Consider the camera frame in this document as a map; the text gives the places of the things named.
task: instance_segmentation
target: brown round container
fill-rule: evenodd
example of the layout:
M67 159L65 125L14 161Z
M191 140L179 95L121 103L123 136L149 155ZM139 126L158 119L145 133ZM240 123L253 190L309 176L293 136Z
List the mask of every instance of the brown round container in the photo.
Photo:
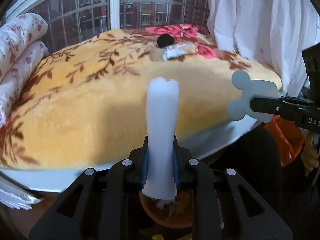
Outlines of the brown round container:
M174 229L188 228L192 226L192 190L180 190L176 201L179 202L169 216L167 209L157 208L157 200L151 199L139 192L140 202L147 215L156 223Z

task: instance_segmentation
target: white curtain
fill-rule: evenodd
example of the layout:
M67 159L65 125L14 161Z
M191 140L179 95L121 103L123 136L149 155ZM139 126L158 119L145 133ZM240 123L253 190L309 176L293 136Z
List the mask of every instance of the white curtain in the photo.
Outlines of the white curtain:
M306 80L301 52L320 42L320 17L309 0L209 0L207 24L221 50L274 67L283 92Z

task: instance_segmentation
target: orange bag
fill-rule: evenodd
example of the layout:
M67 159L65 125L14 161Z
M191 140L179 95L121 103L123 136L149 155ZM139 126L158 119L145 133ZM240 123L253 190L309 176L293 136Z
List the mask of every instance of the orange bag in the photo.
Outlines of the orange bag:
M282 119L275 115L272 120L264 126L274 136L284 167L292 162L302 150L305 137L299 127L293 121Z

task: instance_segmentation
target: silver screw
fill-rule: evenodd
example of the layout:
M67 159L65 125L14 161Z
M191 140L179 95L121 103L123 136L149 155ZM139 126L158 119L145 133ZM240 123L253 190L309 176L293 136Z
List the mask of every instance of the silver screw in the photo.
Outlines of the silver screw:
M190 159L190 160L189 160L189 164L192 165L192 166L196 166L196 165L199 164L199 161L196 160L196 159Z
M124 166L130 166L130 165L132 164L132 160L130 160L130 159L125 159L125 160L122 161L122 164L123 164Z
M94 169L93 168L88 168L84 171L84 174L87 176L91 176L92 174L94 174Z
M236 171L234 169L227 169L227 174L230 176L234 176L236 174Z

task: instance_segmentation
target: black round object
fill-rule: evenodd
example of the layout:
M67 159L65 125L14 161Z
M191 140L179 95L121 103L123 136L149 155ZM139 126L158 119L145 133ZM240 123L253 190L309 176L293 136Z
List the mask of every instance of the black round object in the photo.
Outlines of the black round object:
M157 39L157 44L159 48L164 48L174 44L174 38L169 34L162 34Z

